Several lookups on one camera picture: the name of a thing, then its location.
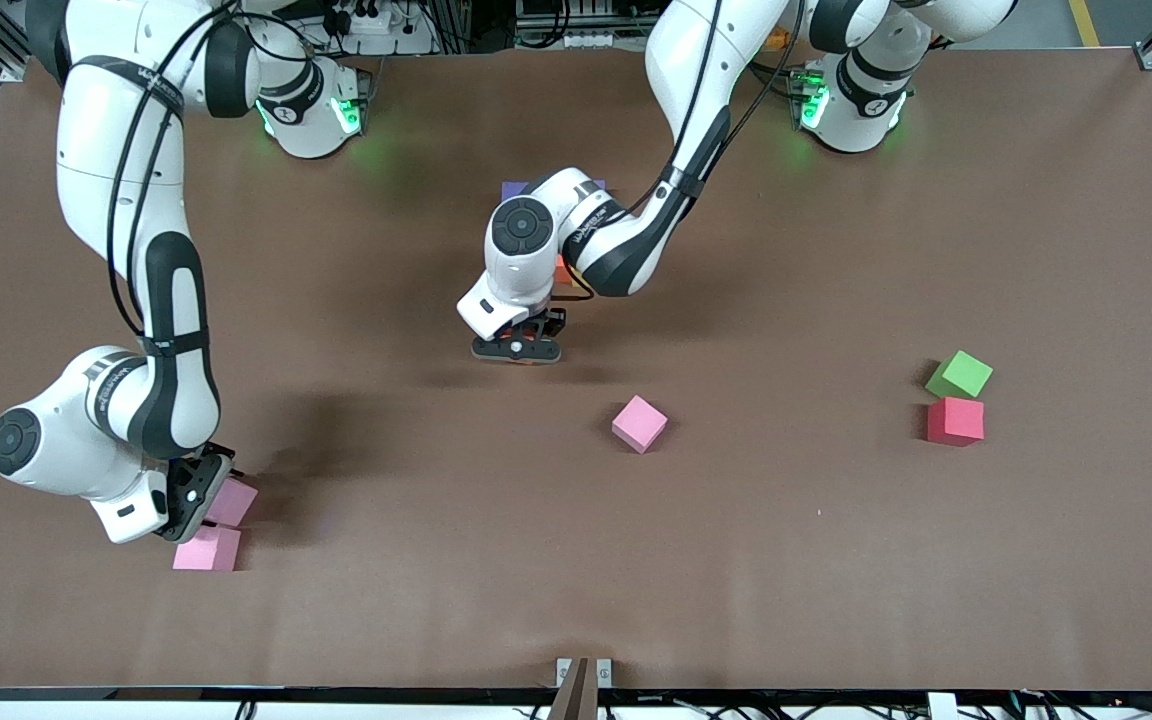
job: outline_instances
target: table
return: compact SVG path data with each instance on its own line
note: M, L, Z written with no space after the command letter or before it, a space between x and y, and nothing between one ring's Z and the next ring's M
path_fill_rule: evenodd
M634 300L552 367L454 313L500 181L631 199L641 56L391 60L364 141L187 127L218 442L260 488L228 575L0 479L0 685L1152 687L1152 73L943 53L890 141L751 120ZM755 93L746 79L741 108ZM0 411L131 343L55 199L59 91L0 92ZM996 369L987 441L918 439L929 363ZM672 418L628 450L643 395Z

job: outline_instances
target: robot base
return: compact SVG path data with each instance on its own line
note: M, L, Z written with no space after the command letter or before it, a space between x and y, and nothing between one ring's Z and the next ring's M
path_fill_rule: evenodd
M479 361L520 365L548 365L562 359L562 347L553 338L567 325L567 311L551 306L523 323L500 331L493 340L475 338L470 353Z
M172 461L168 470L168 521L154 533L166 541L190 541L234 467L234 450L209 442L192 457Z
M806 132L811 132L828 150L864 152L873 150L900 122L900 109L905 104L902 94L877 118L864 118L855 105L832 88L838 76L838 63L846 55L826 55L806 65L806 73L820 73L826 83L812 99L795 105L795 118Z
M285 124L262 109L265 132L296 158L316 159L329 156L366 127L371 73L316 58L323 70L324 90L319 99L305 109L298 122Z

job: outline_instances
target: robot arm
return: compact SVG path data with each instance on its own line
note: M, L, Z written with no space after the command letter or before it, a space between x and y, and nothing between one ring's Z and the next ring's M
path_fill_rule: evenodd
M40 5L46 6L45 0ZM50 7L52 12L58 6ZM247 31L189 0L70 0L48 65L65 79L56 185L65 221L128 281L141 353L101 346L0 415L0 475L91 502L112 541L187 541L232 469L204 276L184 217L182 115L247 113Z
M457 304L483 341L509 340L506 333L515 325L543 313L559 252L600 295L631 295L646 283L727 141L736 78L780 14L780 3L765 0L669 3L646 46L647 78L675 137L666 169L638 215L626 213L576 168L540 179L502 202L484 241L486 272ZM530 353L516 338L487 351L484 347L476 346L484 357L558 359L552 347L538 344L539 354Z
M484 240L485 272L457 304L461 318L479 336L473 354L518 363L558 361L558 347L544 334L548 328L552 338L562 328L562 316L554 318L548 310L559 253L599 295L632 295L649 281L727 142L728 101L736 78L779 18L818 50L846 54L846 65L836 60L833 67L861 68L855 73L858 76L864 69L873 70L874 83L847 85L850 77L843 77L841 91L858 105L859 114L889 123L879 129L880 141L895 124L887 115L900 111L892 100L904 99L909 76L929 44L927 28L901 8L937 23L948 37L969 40L1002 22L1014 3L896 0L899 8L887 12L888 0L726 0L721 5L673 0L649 37L646 69L675 136L675 152L644 210L638 215L626 213L576 168L539 179L521 196L497 206ZM876 45L870 55L877 67L858 53L870 44ZM879 47L884 44L896 48L884 51ZM909 47L914 47L911 61L907 61ZM872 141L873 126L862 127L864 142Z

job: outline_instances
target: black cable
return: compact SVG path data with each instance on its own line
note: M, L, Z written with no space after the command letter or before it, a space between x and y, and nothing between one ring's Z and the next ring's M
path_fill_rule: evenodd
M204 26L204 24L213 18L220 17L221 14L229 12L229 9L237 3L238 0L227 0L225 3L220 3L218 8L202 15L202 17L197 18L189 28L185 29L183 33L180 33L175 44L173 44L168 50L168 53L162 56L162 61L159 65L161 70L151 78L151 86L157 83L157 78L162 77L166 69L170 67L172 60L175 59L175 55L180 52L180 50L182 50L184 44L189 40L189 37L198 31L198 28ZM123 184L123 172L127 170L127 161L131 158L132 142L136 141L136 131L137 128L141 127L141 119L145 115L145 108L150 104L150 97L152 97L151 90L150 88L145 88L145 91L141 94L141 101L137 103L136 109L132 112L132 120L131 123L128 124L127 137L123 139L123 151L119 154L118 165L114 169L113 183L111 183L109 187L109 209L108 217L105 219L105 265L109 273L109 291L114 295L114 304L118 305L119 314L123 316L123 323L127 324L127 327L131 329L132 333L136 333L137 336L141 335L142 331L136 327L136 323L132 321L131 314L127 311L127 304L123 302L123 295L118 290L118 270L114 266L114 217L118 211L119 190ZM170 111L164 108L164 113L170 114ZM154 158L150 158L151 168L154 167ZM129 237L128 242L136 242L136 237ZM136 275L136 273L132 273L132 268L127 268L128 293L132 296L132 305L136 306L136 313L141 314L141 305L136 302L136 291L134 291L132 288L134 275Z
M713 712L710 712L704 707L691 705L690 702L682 702L679 700L679 698L673 698L673 703L675 703L675 705L677 705L679 707L687 707L687 710L691 710L694 712L700 712L700 714L708 717L708 720L723 720L721 717L713 714Z
M430 32L438 35L439 40L442 45L450 45L452 53L444 52L445 55L461 55L461 45L467 44L465 38L457 36L454 32L448 32L444 29L444 23L435 16L435 13L431 13L430 8L425 6L425 0L417 0L417 5L420 7L420 14L425 15L425 24L429 26Z
M576 285L582 290L585 291L585 295L576 297L556 297L555 300L561 300L563 302L582 302L585 300L594 300L594 297L598 297L598 293L594 291L594 288L590 287L589 283L585 282L585 278L579 276L579 272L576 272L576 270L573 268L571 264L568 263L567 256L562 255L562 252L559 252L558 256L559 258L563 259L563 270L567 270L567 274L571 275L573 281L576 281Z
M750 65L750 67L746 67L745 69L749 70L749 74L751 74L751 76L755 76L758 79L758 82L767 82L763 76L759 76L758 73L771 73L773 68L763 70L759 68L755 68L753 65ZM772 76L772 78L773 81L782 81L782 79L788 81L787 76ZM788 90L781 90L781 88L776 88L776 83L774 82L771 85L771 92L776 97L783 97L783 99L786 100L803 100L806 99L806 97L809 97L809 94L805 94L805 92L803 92L803 94L795 94L795 92L790 92Z
M240 702L238 711L234 712L234 720L252 720L253 717L256 717L256 702Z
M794 29L790 31L790 40L785 45L785 53L781 53L780 63L776 63L776 68L772 70L772 76L767 77L767 82L763 83L763 90L760 90L759 94L755 97L755 100L750 103L749 108L745 108L745 114L741 115L741 120L736 123L736 127L732 128L730 132L727 132L726 141L722 142L722 145L718 146L718 151L714 152L714 159L713 161L710 161L708 168L705 170L705 176L703 179L708 179L708 174L718 167L718 160L722 158L723 152L727 152L727 147L729 147L732 142L736 139L741 129L745 128L745 123L748 123L749 119L753 116L755 109L758 109L758 106L763 105L763 99L764 97L767 97L768 92L771 92L772 83L776 82L776 76L785 73L785 65L790 61L790 54L794 53L794 46L797 45L797 41L799 41L799 30L803 29L803 8L805 5L806 3L799 3L797 13L794 15Z
M172 113L165 111L162 120L159 122L159 135L154 137L154 149L150 150L150 161L145 165L145 174L141 177L141 195L136 197L136 211L132 213L132 228L128 232L127 255L124 256L124 268L127 268L127 291L132 296L132 306L136 309L137 318L145 321L145 316L141 313L141 301L136 297L136 228L141 227L141 211L145 210L145 196L150 192L150 181L154 179L154 167L159 162L159 150L162 147L162 138L168 135L168 127L172 126Z
M280 26L289 29L289 31L293 31L294 33L296 33L296 37L300 38L301 45L314 50L314 41L311 41L310 38L305 37L305 33L301 32L300 28L294 26L293 23L287 22L287 20L275 17L275 15L265 15L260 13L234 13L234 17L267 20L271 23L279 24ZM252 45L255 45L257 50L259 50L265 55L268 55L270 58L274 58L275 60L285 60L288 61L288 63L312 63L312 61L314 61L314 53L310 53L305 58L291 58L289 55L279 55L278 53L274 53L273 50L270 50L270 47L265 47L264 45L260 45L260 41L256 40L256 36L252 35L251 26L244 24L243 31L247 32L248 40L251 40ZM340 51L344 53L344 47L340 47Z
M682 115L682 126L679 128L679 139L673 142L673 150L669 151L669 159L664 161L664 168L660 169L660 174L662 175L667 169L669 169L669 165L673 165L673 161L679 158L679 150L682 149L682 138L687 136L687 127L691 124L691 113L696 109L696 99L700 97L700 84L705 79L705 65L708 65L708 52L713 50L714 46L714 36L718 33L718 18L721 17L721 14L719 13L721 13L722 6L723 0L714 0L714 17L708 20L708 35L705 36L705 50L700 53L700 69L696 70L696 85L691 88L691 100L687 103L687 114ZM799 15L801 14L803 14L803 5L799 5ZM628 206L626 210L621 210L620 213L609 218L605 223L614 223L621 218L634 213L634 211L639 209L641 205L649 199L649 197L652 197L652 192L654 192L657 188L657 182L659 182L659 179L647 188L646 192L644 192L639 199L634 202L634 205Z
M1073 710L1074 712L1076 712L1076 714L1078 714L1078 717L1082 717L1083 720L1097 720L1097 717L1093 717L1091 714L1091 712L1087 712L1087 711L1083 710L1083 707L1074 705L1073 702L1061 700L1060 696L1058 696L1056 694L1049 692L1047 695L1052 697L1052 700L1059 702L1059 703L1061 703L1061 705L1064 705L1064 706L1069 707L1070 710Z
M545 50L545 47L553 46L559 40L562 40L563 36L567 35L567 28L571 24L571 0L554 0L554 26L550 30L550 36L545 37L545 40L526 41L521 40L517 33L515 33L515 41L531 50Z
M727 707L723 707L722 710L719 710L718 711L718 715L722 717L723 712L735 712L736 715L741 715L742 719L744 719L744 720L753 720L753 718L750 717L748 714L748 712L745 712L744 710L741 710L741 707L737 707L735 705L728 705Z

